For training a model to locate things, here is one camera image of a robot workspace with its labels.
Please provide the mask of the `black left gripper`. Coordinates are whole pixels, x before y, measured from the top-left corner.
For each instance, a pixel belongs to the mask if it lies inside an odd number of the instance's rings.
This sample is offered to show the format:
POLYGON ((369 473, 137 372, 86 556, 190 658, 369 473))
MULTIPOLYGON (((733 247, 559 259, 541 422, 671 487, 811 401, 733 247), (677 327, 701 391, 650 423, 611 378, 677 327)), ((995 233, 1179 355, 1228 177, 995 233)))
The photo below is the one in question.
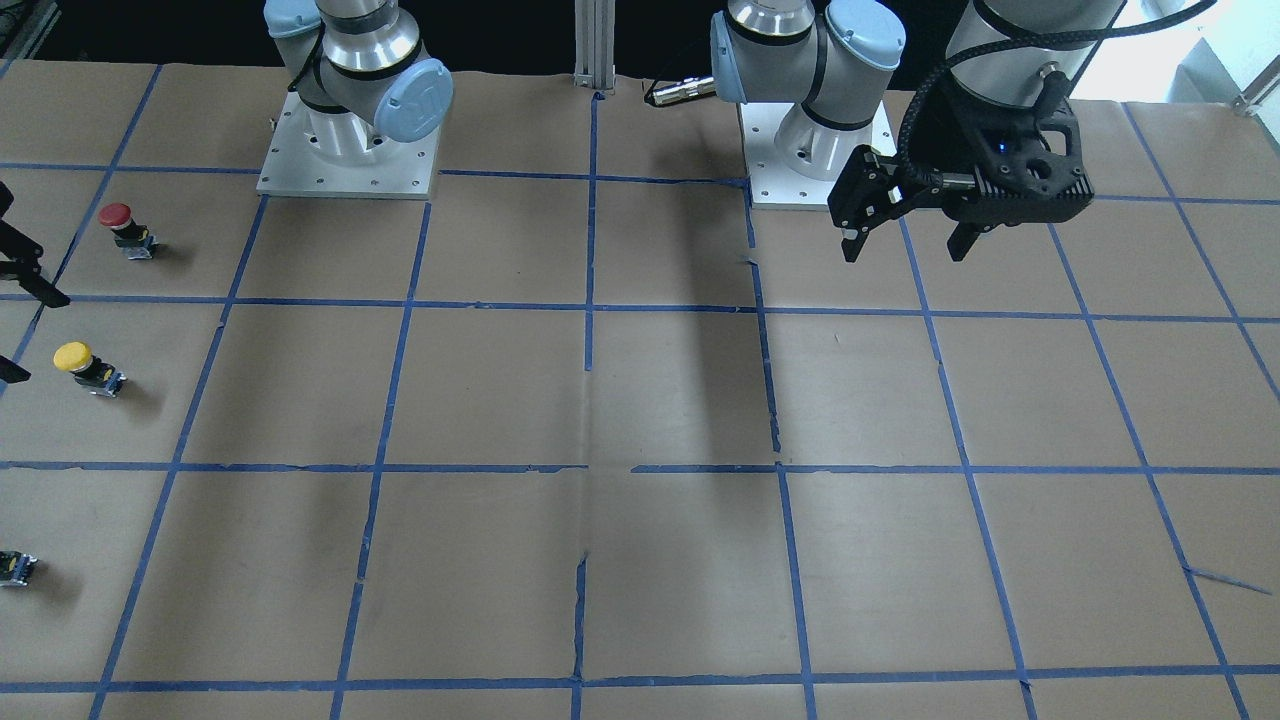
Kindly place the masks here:
MULTIPOLYGON (((916 106, 909 138, 913 161, 858 145, 828 195, 829 217, 842 233, 846 263, 858 260, 874 228, 936 199, 936 172, 973 176, 980 164, 980 151, 970 136, 978 122, 995 110, 993 104, 960 85, 920 87, 911 104, 916 106)), ((984 233, 984 224, 959 222, 946 243, 951 260, 964 261, 984 233)))

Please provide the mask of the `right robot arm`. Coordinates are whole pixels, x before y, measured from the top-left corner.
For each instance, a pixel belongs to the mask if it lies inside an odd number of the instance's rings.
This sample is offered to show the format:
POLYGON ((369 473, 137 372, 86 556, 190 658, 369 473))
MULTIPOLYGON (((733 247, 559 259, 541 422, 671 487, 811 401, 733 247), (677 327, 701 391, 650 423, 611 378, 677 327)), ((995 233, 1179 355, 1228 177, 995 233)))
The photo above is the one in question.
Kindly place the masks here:
POLYGON ((410 265, 454 94, 397 1, 269 1, 283 70, 17 64, 3 83, 3 197, 76 297, 224 293, 268 202, 253 297, 371 300, 410 265))

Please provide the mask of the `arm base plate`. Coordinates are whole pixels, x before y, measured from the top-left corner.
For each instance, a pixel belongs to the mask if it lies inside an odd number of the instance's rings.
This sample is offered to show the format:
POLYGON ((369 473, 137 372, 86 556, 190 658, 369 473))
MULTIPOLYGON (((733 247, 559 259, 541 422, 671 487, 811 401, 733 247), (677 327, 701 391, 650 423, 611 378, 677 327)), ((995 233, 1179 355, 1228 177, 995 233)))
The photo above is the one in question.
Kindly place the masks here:
POLYGON ((256 191, 293 199, 428 201, 443 128, 402 143, 358 117, 320 113, 289 92, 273 131, 256 191))
POLYGON ((856 146, 896 154, 883 102, 870 124, 854 131, 820 126, 792 102, 749 102, 737 109, 751 202, 765 210, 826 211, 829 192, 856 146))

